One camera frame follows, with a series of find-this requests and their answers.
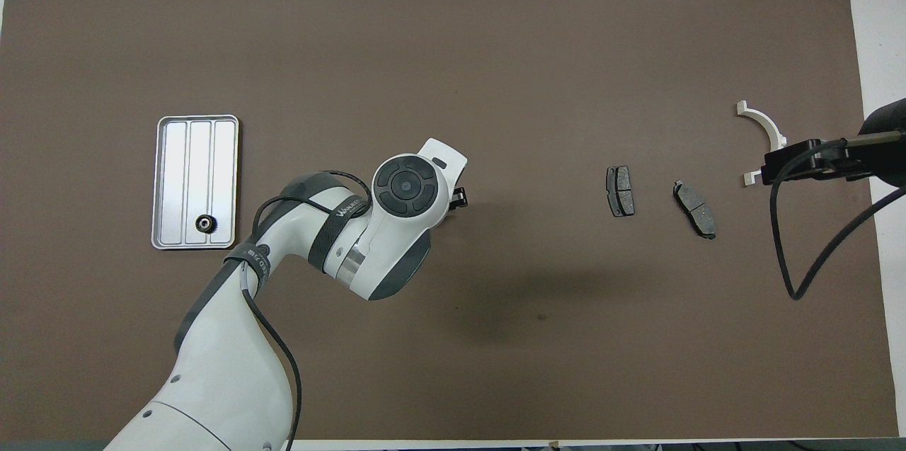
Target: brown mat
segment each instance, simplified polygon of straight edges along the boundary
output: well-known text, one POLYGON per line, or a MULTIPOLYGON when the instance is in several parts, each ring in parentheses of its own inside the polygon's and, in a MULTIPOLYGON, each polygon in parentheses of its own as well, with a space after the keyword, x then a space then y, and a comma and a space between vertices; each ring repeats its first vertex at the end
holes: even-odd
MULTIPOLYGON (((156 121, 184 113, 243 123, 241 236, 299 173, 371 177, 428 136, 469 157, 471 205, 397 296, 298 258, 263 293, 301 438, 896 435, 873 223, 793 303, 768 189, 741 187, 768 144, 738 100, 791 142, 858 130, 849 0, 6 0, 0 42, 0 439, 110 438, 165 381, 224 256, 149 243, 156 121)), ((781 200, 796 275, 870 203, 781 200)))

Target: black trim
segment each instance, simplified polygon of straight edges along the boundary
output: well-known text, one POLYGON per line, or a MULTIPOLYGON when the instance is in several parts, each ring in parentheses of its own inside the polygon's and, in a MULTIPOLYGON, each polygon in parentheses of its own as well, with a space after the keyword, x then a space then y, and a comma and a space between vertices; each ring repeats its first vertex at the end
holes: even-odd
MULTIPOLYGON (((300 200, 308 200, 322 190, 328 190, 332 187, 344 186, 336 178, 332 177, 329 173, 326 173, 326 171, 318 171, 318 173, 309 173, 307 176, 295 178, 291 183, 286 184, 284 190, 281 190, 280 195, 292 196, 294 198, 299 198, 300 200)), ((300 202, 292 202, 291 200, 278 203, 274 210, 271 211, 265 219, 262 219, 261 224, 258 226, 258 237, 251 236, 246 242, 253 242, 253 244, 256 244, 256 242, 261 239, 262 235, 268 231, 268 228, 273 226, 278 219, 287 215, 287 213, 292 211, 292 209, 297 208, 299 205, 301 205, 300 202)))
POLYGON ((259 248, 251 242, 243 242, 233 248, 233 251, 230 251, 224 258, 224 261, 227 260, 239 260, 248 263, 248 266, 252 267, 252 270, 258 276, 259 290, 261 290, 262 286, 265 286, 271 276, 271 261, 268 260, 265 248, 259 248))
POLYGON ((333 212, 327 216, 318 234, 314 237, 314 241, 311 242, 311 248, 308 250, 308 263, 311 264, 311 267, 317 268, 322 273, 324 272, 324 263, 326 263, 327 255, 333 248, 333 242, 336 242, 343 228, 346 228, 346 223, 349 222, 349 219, 352 219, 352 216, 363 205, 365 205, 365 200, 358 194, 352 194, 352 196, 340 202, 336 209, 333 209, 333 212))
POLYGON ((424 234, 418 237, 417 241, 408 248, 402 258, 384 276, 384 279, 374 289, 368 300, 385 299, 385 297, 399 292, 412 279, 415 271, 421 267, 421 263, 428 256, 428 251, 431 251, 431 233, 426 229, 424 234))
POLYGON ((188 329, 191 328, 192 323, 195 321, 195 317, 198 316, 198 313, 207 305, 208 300, 211 300, 211 297, 214 296, 214 293, 217 293, 217 290, 220 290, 220 287, 227 282, 227 278, 233 273, 233 270, 236 270, 241 262, 239 260, 227 260, 224 261, 224 266, 217 271, 217 274, 214 274, 214 279, 210 280, 210 283, 207 284, 207 287, 198 295, 198 298, 195 299, 195 302, 192 303, 192 307, 188 309, 188 312, 185 313, 185 316, 182 318, 182 322, 179 322, 179 329, 176 331, 176 335, 173 338, 173 348, 175 348, 176 353, 179 354, 179 347, 182 346, 182 341, 185 339, 185 335, 188 333, 188 329))

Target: white plastic part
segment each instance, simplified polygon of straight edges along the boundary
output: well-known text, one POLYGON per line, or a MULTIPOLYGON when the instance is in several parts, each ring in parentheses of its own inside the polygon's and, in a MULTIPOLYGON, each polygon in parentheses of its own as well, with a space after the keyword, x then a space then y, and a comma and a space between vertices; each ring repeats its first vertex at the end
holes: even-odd
POLYGON ((462 171, 466 169, 466 164, 469 162, 469 159, 466 159, 465 155, 460 154, 453 148, 450 148, 449 145, 444 144, 444 142, 439 142, 434 138, 428 138, 428 141, 422 145, 421 150, 418 151, 418 155, 428 159, 428 163, 431 163, 436 169, 440 170, 440 173, 443 173, 445 179, 447 179, 447 187, 449 188, 449 196, 447 196, 447 203, 453 198, 453 190, 456 189, 456 184, 459 182, 459 176, 462 175, 462 171), (446 164, 446 167, 441 168, 439 164, 434 163, 434 159, 440 160, 441 164, 446 164))
MULTIPOLYGON (((352 191, 346 187, 331 187, 315 194, 311 200, 318 205, 333 209, 351 195, 352 191)), ((366 222, 367 216, 350 219, 346 227, 363 228, 363 225, 358 222, 366 222)), ((267 244, 271 250, 268 254, 271 271, 276 270, 282 259, 288 254, 308 258, 311 244, 325 221, 327 221, 326 213, 310 205, 298 205, 268 228, 258 243, 267 244)), ((345 229, 340 237, 348 237, 345 229)))
POLYGON ((104 447, 107 451, 134 449, 193 449, 227 451, 214 434, 184 413, 150 402, 104 447))
MULTIPOLYGON (((764 131, 767 132, 768 139, 771 140, 771 152, 786 147, 786 136, 780 134, 780 129, 777 128, 777 124, 774 124, 774 121, 771 120, 770 116, 761 113, 757 109, 751 109, 745 101, 739 101, 737 103, 737 115, 751 118, 764 128, 764 131)), ((760 174, 761 170, 748 171, 748 173, 742 174, 742 183, 745 186, 754 185, 756 183, 756 177, 760 176, 760 174)))
MULTIPOLYGON (((240 271, 229 275, 195 317, 172 373, 149 405, 184 413, 229 449, 261 449, 265 442, 284 442, 292 422, 292 397, 284 368, 240 293, 240 271)), ((252 270, 246 274, 250 292, 255 292, 258 279, 252 270)), ((179 440, 182 435, 193 442, 200 435, 182 420, 146 432, 146 410, 117 435, 111 443, 117 447, 109 449, 185 449, 191 447, 179 440), (169 445, 176 442, 178 447, 169 445)))
MULTIPOLYGON (((412 154, 395 155, 382 163, 381 167, 388 161, 408 155, 412 154)), ((459 180, 468 162, 463 154, 433 138, 425 142, 418 155, 428 161, 438 175, 439 197, 434 199, 434 203, 431 203, 424 213, 414 217, 398 217, 385 211, 381 205, 372 206, 371 222, 359 238, 358 244, 359 251, 365 255, 365 259, 350 283, 350 290, 363 299, 371 297, 387 273, 421 234, 443 221, 453 197, 453 185, 459 180), (441 164, 446 164, 446 167, 441 168, 433 161, 434 158, 439 159, 441 164), (446 195, 446 198, 441 198, 441 194, 446 195)), ((372 178, 372 192, 376 192, 377 173, 380 171, 381 168, 378 168, 372 178)))

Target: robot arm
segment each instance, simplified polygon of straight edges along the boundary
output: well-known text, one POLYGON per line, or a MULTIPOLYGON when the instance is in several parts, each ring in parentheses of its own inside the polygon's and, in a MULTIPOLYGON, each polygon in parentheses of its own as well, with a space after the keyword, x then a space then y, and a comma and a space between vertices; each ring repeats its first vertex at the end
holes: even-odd
POLYGON ((906 194, 906 99, 876 109, 865 119, 859 134, 855 137, 829 142, 810 139, 765 154, 764 165, 761 167, 761 181, 764 185, 771 186, 771 232, 774 235, 777 266, 780 267, 786 293, 790 299, 799 300, 805 295, 831 253, 854 229, 875 212, 906 194), (777 217, 777 194, 780 184, 788 180, 806 178, 827 180, 847 177, 848 181, 854 181, 867 176, 877 176, 897 189, 874 202, 837 232, 815 258, 802 283, 794 287, 789 268, 786 266, 777 217))
POLYGON ((430 229, 465 205, 453 189, 465 167, 430 139, 381 164, 369 207, 326 171, 287 184, 185 315, 168 381, 107 449, 278 449, 292 422, 290 387, 242 287, 255 296, 295 254, 363 299, 394 295, 427 256, 430 229))

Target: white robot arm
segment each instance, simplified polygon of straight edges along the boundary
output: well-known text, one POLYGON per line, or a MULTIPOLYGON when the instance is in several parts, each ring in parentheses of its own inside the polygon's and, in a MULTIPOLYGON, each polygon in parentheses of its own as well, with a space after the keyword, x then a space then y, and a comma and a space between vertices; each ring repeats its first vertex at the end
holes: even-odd
POLYGON ((454 192, 465 167, 462 154, 430 139, 417 154, 381 164, 369 200, 331 171, 286 185, 259 209, 252 235, 227 255, 185 315, 167 382, 107 449, 279 449, 291 427, 295 432, 292 396, 252 297, 288 254, 307 258, 363 299, 394 295, 428 254, 430 229, 466 205, 454 192))

